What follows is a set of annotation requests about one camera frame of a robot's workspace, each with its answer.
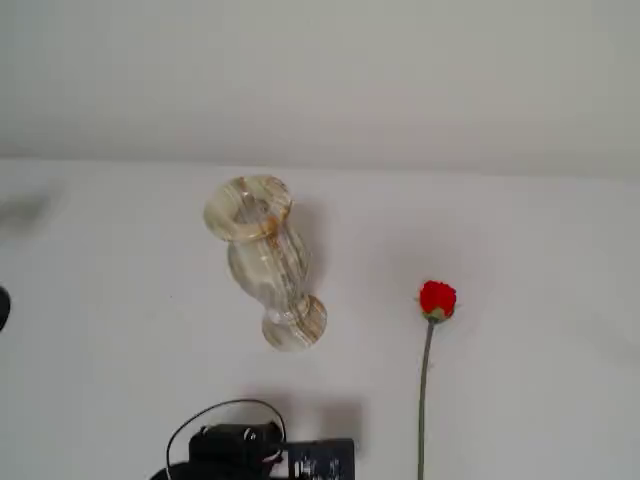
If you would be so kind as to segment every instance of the black camera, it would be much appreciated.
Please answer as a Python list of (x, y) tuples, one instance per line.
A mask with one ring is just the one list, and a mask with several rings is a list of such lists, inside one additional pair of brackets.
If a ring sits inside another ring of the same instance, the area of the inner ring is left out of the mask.
[[(189, 441), (189, 461), (171, 466), (171, 480), (253, 480), (270, 478), (287, 456), (288, 479), (354, 480), (351, 439), (284, 442), (275, 422), (203, 427)], [(161, 470), (152, 480), (167, 480)]]

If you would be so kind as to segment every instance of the vase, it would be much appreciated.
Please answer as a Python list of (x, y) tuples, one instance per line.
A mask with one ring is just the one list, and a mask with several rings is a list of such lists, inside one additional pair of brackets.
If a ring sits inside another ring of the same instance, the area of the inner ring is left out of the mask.
[(207, 202), (204, 219), (229, 243), (231, 275), (265, 308), (262, 333), (282, 351), (303, 350), (322, 336), (327, 313), (306, 292), (311, 255), (288, 222), (287, 187), (268, 175), (238, 177)]

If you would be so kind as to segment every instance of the vase rim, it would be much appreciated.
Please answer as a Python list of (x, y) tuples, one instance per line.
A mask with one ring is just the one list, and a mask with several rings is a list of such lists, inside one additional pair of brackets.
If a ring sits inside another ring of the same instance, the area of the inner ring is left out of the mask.
[[(204, 221), (224, 241), (250, 242), (276, 232), (289, 215), (292, 203), (286, 185), (274, 176), (235, 177), (216, 188), (205, 204)], [(259, 207), (266, 211), (252, 210)], [(246, 221), (253, 216), (258, 219)]]

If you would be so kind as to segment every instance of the white wall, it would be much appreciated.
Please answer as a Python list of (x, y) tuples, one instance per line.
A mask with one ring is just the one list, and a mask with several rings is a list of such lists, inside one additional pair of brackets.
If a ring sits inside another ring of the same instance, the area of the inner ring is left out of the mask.
[(8, 0), (0, 151), (640, 175), (633, 0)]

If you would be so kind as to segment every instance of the rose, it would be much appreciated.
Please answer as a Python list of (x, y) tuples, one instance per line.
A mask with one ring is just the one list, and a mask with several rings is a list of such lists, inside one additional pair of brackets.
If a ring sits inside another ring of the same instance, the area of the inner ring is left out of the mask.
[(446, 283), (429, 280), (420, 289), (420, 308), (430, 322), (440, 323), (451, 315), (456, 305), (456, 291)]
[(429, 321), (427, 339), (422, 354), (420, 371), (420, 398), (418, 400), (418, 479), (424, 480), (424, 404), (427, 388), (427, 367), (433, 329), (437, 323), (444, 322), (453, 315), (456, 306), (456, 291), (446, 283), (429, 280), (420, 289), (420, 308), (422, 315)]

